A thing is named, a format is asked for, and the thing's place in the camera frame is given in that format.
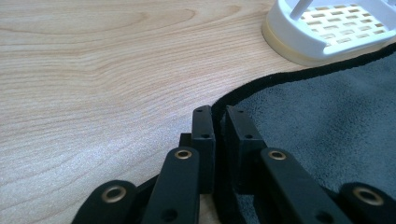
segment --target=small hole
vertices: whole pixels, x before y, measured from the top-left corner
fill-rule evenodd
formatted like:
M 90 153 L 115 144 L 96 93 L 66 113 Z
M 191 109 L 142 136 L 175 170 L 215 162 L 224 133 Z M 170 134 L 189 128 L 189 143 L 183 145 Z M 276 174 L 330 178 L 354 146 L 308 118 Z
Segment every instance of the small hole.
M 102 193 L 102 200 L 105 203 L 116 203 L 126 195 L 126 189 L 122 186 L 115 185 L 108 187 Z
M 192 156 L 192 153 L 188 150 L 182 149 L 175 153 L 176 158 L 181 160 L 186 160 Z
M 363 21 L 361 21 L 362 23 L 368 23 L 368 22 L 371 22 L 372 20 L 363 20 Z
M 329 9 L 328 7 L 315 7 L 316 10 L 321 11 L 321 10 L 327 10 Z
M 362 202 L 370 205 L 380 206 L 384 204 L 384 200 L 381 196 L 367 188 L 356 187 L 353 189 L 353 194 Z
M 344 25 L 345 26 L 353 26 L 353 25 L 356 25 L 356 22 L 347 22 L 347 23 L 344 23 Z
M 344 12 L 342 12 L 342 11 L 334 11 L 334 12 L 331 12 L 331 13 L 334 16 L 344 14 Z
M 327 20 L 327 21 L 329 21 L 329 22 L 334 22 L 334 21 L 340 21 L 341 19 L 339 19 L 339 18 L 334 18 L 334 19 L 329 19 L 329 20 Z
M 319 18 L 319 17 L 324 17 L 324 14 L 315 14 L 312 15 L 313 18 Z
M 334 223 L 334 219 L 332 218 L 332 216 L 326 212 L 323 211 L 319 211 L 316 215 L 315 218 L 321 222 L 321 223 Z
M 161 213 L 161 219 L 164 222 L 172 222 L 177 219 L 177 211 L 175 209 L 166 209 Z
M 268 156 L 274 160 L 277 160 L 277 161 L 283 161 L 286 159 L 285 153 L 280 152 L 280 151 L 270 151 L 268 153 Z
M 120 189 L 112 189 L 111 191 L 109 191 L 107 193 L 107 197 L 115 198 L 115 197 L 119 196 L 120 194 L 121 194 L 121 190 Z

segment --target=gray cloth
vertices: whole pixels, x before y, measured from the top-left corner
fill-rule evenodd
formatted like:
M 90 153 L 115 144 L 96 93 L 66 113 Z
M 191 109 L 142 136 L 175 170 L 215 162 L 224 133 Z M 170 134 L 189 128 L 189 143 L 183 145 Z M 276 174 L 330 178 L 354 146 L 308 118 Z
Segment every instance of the gray cloth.
M 396 54 L 278 84 L 241 101 L 268 147 L 335 192 L 362 182 L 396 199 Z

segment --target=gray microfiber towel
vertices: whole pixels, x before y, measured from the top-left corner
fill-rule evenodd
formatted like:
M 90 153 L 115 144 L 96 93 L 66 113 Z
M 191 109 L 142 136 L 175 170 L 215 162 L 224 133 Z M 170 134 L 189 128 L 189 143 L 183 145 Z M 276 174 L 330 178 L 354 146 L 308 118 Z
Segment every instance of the gray microfiber towel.
M 214 117 L 225 105 L 246 110 L 267 146 L 293 154 L 322 187 L 338 192 L 361 182 L 396 199 L 394 44 L 355 60 L 253 81 L 214 104 Z M 258 223 L 251 196 L 234 199 L 241 214 L 233 214 L 235 223 Z M 226 214 L 219 212 L 224 223 Z

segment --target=beige base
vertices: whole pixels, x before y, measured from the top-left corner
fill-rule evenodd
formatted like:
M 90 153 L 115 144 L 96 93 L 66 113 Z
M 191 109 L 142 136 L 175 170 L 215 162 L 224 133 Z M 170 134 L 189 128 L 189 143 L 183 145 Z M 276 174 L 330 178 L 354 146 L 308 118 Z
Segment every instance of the beige base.
M 387 42 L 385 44 L 384 43 L 374 44 L 372 46 L 368 46 L 363 49 L 356 49 L 356 50 L 352 50 L 350 52 L 339 54 L 339 55 L 336 55 L 336 56 L 333 56 L 333 57 L 330 57 L 330 58 L 327 58 L 324 60 L 318 60 L 315 58 L 306 57 L 305 55 L 295 51 L 294 49 L 291 49 L 289 46 L 287 46 L 283 42 L 281 42 L 276 37 L 276 35 L 272 32 L 271 26 L 268 24 L 268 21 L 266 18 L 264 19 L 264 22 L 262 23 L 262 35 L 264 36 L 268 45 L 270 45 L 271 48 L 274 51 L 276 51 L 278 54 L 280 54 L 282 57 L 288 59 L 289 61 L 291 61 L 293 63 L 310 66 L 310 67 L 321 66 L 324 64 L 328 64 L 328 63 L 341 62 L 344 60 L 358 57 L 362 54 L 374 52 L 374 51 L 382 49 L 385 46 L 387 46 L 388 44 L 394 42 L 394 39 L 395 39 L 395 38 L 392 38 L 389 42 Z

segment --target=rectangular slot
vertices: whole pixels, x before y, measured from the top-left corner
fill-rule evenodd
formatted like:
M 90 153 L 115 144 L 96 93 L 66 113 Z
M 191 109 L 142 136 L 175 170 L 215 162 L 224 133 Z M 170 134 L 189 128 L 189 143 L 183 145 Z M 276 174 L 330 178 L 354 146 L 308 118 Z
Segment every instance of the rectangular slot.
M 341 31 L 340 33 L 341 33 L 341 35 L 350 35 L 350 34 L 353 34 L 355 32 L 353 30 L 345 30 L 345 31 Z
M 312 18 L 319 18 L 319 17 L 324 17 L 324 14 L 314 14 L 311 16 L 312 16 Z
M 372 20 L 363 20 L 361 21 L 362 23 L 368 23 L 368 22 L 372 22 Z
M 325 38 L 325 39 L 331 39 L 331 38 L 335 38 L 334 34 L 327 34 L 327 35 L 321 35 L 321 37 Z
M 322 11 L 322 10 L 327 10 L 327 9 L 329 9 L 328 7 L 315 7 L 315 9 L 317 10 L 317 11 Z
M 311 21 L 307 23 L 308 25 L 319 25 L 321 24 L 321 21 Z
M 362 35 L 357 35 L 356 37 L 357 37 L 357 38 L 364 38 L 364 37 L 367 37 L 367 36 L 369 36 L 369 35 L 367 35 L 367 34 L 362 34 Z
M 334 16 L 344 14 L 344 12 L 342 12 L 342 11 L 334 11 L 334 12 L 331 12 L 331 13 Z
M 370 27 L 370 26 L 362 26 L 362 27 L 359 27 L 359 29 L 360 29 L 361 31 L 366 31 L 366 30 L 370 30 L 371 27 Z
M 351 39 L 350 39 L 350 38 L 344 38 L 344 39 L 339 39 L 339 40 L 337 40 L 337 43 L 338 43 L 338 44 L 342 44 L 342 43 L 346 43 L 346 42 L 348 42 L 348 41 L 351 41 Z
M 336 25 L 323 27 L 323 29 L 325 29 L 325 30 L 333 30 L 333 29 L 337 29 L 337 28 L 338 28 L 338 26 L 336 26 Z
M 341 19 L 340 18 L 334 18 L 334 19 L 329 19 L 329 20 L 327 20 L 327 21 L 329 21 L 329 22 L 335 22 L 335 21 L 340 21 Z
M 374 32 L 375 35 L 379 35 L 379 34 L 383 34 L 383 33 L 385 33 L 384 30 L 379 30 L 379 31 L 375 31 Z
M 356 25 L 356 22 L 347 22 L 347 23 L 344 23 L 344 25 L 345 26 L 354 26 L 354 25 Z

